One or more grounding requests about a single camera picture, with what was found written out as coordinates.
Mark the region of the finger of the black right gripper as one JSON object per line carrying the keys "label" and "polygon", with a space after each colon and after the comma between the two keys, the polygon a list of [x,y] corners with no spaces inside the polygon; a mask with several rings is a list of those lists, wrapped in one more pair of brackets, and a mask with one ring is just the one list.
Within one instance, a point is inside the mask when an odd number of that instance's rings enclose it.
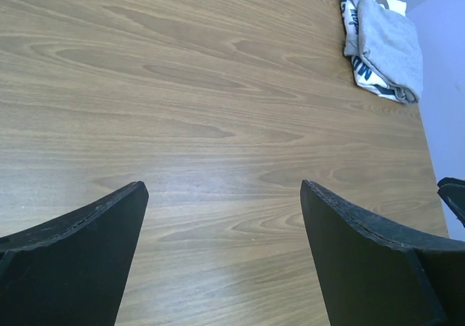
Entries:
{"label": "finger of the black right gripper", "polygon": [[449,209],[452,210],[452,212],[461,222],[461,224],[464,225],[464,180],[452,177],[445,177],[437,183],[437,186],[437,194],[440,196],[442,201],[449,207]]}

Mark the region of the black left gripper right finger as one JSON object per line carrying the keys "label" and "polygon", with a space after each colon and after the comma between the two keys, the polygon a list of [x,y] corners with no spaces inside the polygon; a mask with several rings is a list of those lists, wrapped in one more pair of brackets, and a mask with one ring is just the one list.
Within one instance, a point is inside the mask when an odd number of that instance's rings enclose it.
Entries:
{"label": "black left gripper right finger", "polygon": [[464,243],[303,181],[302,214],[332,325],[462,325]]}

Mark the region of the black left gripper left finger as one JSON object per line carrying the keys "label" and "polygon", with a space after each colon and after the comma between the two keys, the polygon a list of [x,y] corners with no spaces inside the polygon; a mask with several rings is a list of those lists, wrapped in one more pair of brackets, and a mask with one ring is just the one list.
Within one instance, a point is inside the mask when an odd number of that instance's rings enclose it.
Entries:
{"label": "black left gripper left finger", "polygon": [[2,325],[114,325],[149,194],[132,182],[1,238]]}

